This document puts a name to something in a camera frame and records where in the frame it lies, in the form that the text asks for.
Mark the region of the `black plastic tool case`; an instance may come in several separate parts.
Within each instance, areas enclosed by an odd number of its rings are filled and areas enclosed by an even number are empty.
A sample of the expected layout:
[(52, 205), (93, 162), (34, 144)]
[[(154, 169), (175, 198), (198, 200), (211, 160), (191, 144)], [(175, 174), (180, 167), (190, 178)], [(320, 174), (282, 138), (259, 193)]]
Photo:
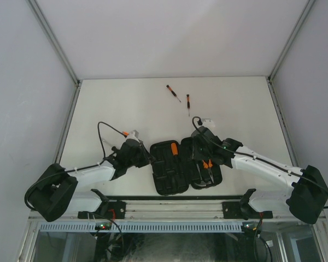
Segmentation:
[[(178, 148), (178, 158), (174, 158), (171, 151), (171, 143), (175, 142)], [(192, 159), (192, 138), (184, 138), (181, 142), (169, 140), (158, 142), (150, 146), (150, 154), (155, 157), (151, 164), (153, 170), (153, 180), (156, 191), (163, 196), (181, 194), (189, 187), (200, 190), (195, 183), (200, 182), (200, 177), (196, 164), (199, 165), (201, 175), (206, 183), (211, 183), (207, 169), (204, 169), (202, 160)], [(222, 172), (218, 165), (213, 163), (212, 172), (214, 183), (210, 187), (222, 183)]]

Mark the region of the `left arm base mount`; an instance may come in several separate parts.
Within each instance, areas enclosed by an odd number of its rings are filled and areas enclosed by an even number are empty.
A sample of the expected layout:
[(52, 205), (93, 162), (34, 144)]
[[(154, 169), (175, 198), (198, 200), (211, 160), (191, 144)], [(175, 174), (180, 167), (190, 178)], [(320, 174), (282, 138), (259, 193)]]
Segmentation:
[(79, 211), (79, 219), (124, 219), (126, 213), (126, 203), (120, 200), (110, 200), (107, 196), (101, 193), (98, 189), (91, 189), (93, 195), (97, 196), (98, 204), (94, 211)]

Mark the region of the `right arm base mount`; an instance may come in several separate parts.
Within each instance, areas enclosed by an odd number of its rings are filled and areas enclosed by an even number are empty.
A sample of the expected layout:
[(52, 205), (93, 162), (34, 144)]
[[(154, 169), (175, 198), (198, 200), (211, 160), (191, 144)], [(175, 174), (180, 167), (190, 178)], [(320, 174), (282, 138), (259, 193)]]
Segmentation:
[(222, 203), (222, 211), (225, 219), (272, 219), (272, 211), (257, 212), (250, 205), (249, 200), (252, 194), (256, 192), (255, 188), (247, 190), (247, 192), (238, 201), (224, 201)]

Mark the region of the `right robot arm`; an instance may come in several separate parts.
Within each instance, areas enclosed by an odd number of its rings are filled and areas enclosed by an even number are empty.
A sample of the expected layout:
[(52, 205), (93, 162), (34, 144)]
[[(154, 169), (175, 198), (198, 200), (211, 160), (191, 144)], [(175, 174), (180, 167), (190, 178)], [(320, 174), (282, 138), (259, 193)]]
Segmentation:
[(316, 167), (308, 165), (303, 169), (278, 163), (237, 140), (220, 140), (207, 127), (197, 128), (191, 137), (195, 160), (246, 171), (278, 187), (271, 191), (248, 189), (239, 201), (245, 218), (265, 212), (289, 211), (300, 221), (315, 224), (327, 208), (328, 187)]

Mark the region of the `orange handled needle-nose pliers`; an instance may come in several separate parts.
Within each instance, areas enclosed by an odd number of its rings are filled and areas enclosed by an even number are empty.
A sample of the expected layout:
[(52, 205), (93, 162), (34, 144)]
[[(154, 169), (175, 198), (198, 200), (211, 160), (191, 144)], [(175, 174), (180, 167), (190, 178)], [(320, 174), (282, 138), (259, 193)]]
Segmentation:
[(212, 161), (209, 159), (207, 162), (205, 160), (203, 160), (202, 162), (203, 162), (204, 169), (207, 169), (207, 171), (208, 171), (211, 183), (214, 183), (214, 176), (213, 176), (213, 172), (212, 172), (212, 167), (213, 167)]

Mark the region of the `small claw hammer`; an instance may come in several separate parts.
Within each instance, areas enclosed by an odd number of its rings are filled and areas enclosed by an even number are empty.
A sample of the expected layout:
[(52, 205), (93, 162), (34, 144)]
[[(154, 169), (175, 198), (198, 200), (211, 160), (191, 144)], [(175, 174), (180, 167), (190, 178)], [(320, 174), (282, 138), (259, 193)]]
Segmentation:
[(210, 182), (209, 183), (206, 183), (201, 175), (201, 171), (200, 171), (200, 167), (198, 164), (196, 164), (196, 167), (197, 167), (197, 170), (198, 170), (198, 174), (199, 174), (199, 177), (200, 177), (200, 182), (199, 183), (195, 183), (196, 186), (198, 187), (202, 187), (202, 188), (207, 188), (208, 186), (210, 186)]

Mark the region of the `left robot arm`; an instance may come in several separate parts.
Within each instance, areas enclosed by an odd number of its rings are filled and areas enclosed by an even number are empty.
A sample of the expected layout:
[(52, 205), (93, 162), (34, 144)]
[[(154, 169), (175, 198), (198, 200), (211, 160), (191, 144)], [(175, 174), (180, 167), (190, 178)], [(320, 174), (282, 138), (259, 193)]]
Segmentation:
[(66, 170), (58, 163), (50, 165), (26, 191), (25, 205), (47, 222), (59, 219), (66, 212), (89, 211), (96, 218), (105, 217), (109, 211), (106, 197), (94, 190), (91, 193), (79, 190), (115, 180), (131, 167), (142, 168), (154, 161), (142, 141), (134, 139), (127, 139), (120, 149), (113, 147), (112, 151), (101, 162), (83, 168)]

